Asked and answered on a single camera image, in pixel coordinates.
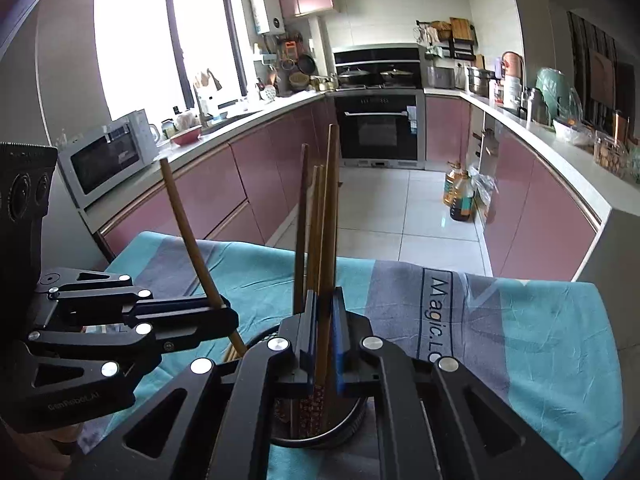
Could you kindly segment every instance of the white countertop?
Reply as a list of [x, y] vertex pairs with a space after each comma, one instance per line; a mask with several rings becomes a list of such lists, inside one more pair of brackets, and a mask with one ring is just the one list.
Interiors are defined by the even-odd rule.
[[202, 135], [193, 144], [188, 146], [177, 146], [172, 142], [166, 144], [165, 149], [161, 149], [151, 165], [113, 188], [86, 210], [80, 211], [89, 231], [97, 232], [129, 203], [162, 180], [159, 159], [166, 157], [172, 170], [176, 171], [200, 155], [230, 141], [233, 137], [295, 108], [321, 99], [323, 96], [324, 92], [304, 91], [289, 97], [277, 97], [275, 101], [259, 106], [256, 113], [228, 124], [212, 134]]
[[489, 99], [461, 90], [425, 88], [427, 95], [459, 96], [479, 107], [512, 130], [544, 158], [593, 209], [604, 223], [611, 209], [640, 216], [640, 186], [630, 184], [604, 170], [593, 155], [556, 139], [555, 132], [535, 123], [527, 124]]

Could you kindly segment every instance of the white microwave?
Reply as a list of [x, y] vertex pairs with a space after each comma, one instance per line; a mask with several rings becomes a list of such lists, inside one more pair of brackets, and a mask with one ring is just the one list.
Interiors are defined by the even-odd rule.
[[58, 161], [76, 204], [85, 208], [158, 153], [146, 113], [138, 110], [76, 137], [58, 152]]

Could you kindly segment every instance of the seasoning bottle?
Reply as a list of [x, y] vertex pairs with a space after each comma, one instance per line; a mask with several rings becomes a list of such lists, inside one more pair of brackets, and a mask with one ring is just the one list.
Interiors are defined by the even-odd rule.
[[473, 205], [474, 188], [469, 174], [463, 170], [462, 176], [453, 186], [449, 215], [454, 220], [466, 222], [471, 218]]
[[458, 161], [450, 162], [449, 165], [451, 166], [451, 171], [444, 176], [444, 191], [442, 193], [442, 201], [445, 205], [451, 205], [453, 187], [462, 176], [460, 163]]

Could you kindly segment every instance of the wooden cutting board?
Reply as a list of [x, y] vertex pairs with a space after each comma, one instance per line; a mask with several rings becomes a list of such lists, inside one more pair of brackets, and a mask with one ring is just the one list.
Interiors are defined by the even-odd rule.
[[465, 18], [449, 18], [451, 30], [456, 40], [473, 40], [471, 35], [471, 23]]

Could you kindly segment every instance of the pink bowl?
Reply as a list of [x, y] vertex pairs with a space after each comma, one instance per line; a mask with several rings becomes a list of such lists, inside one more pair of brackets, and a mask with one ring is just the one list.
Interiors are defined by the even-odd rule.
[[171, 140], [178, 146], [185, 146], [198, 140], [201, 132], [202, 126], [194, 126], [193, 128], [184, 130], [181, 134], [174, 135]]

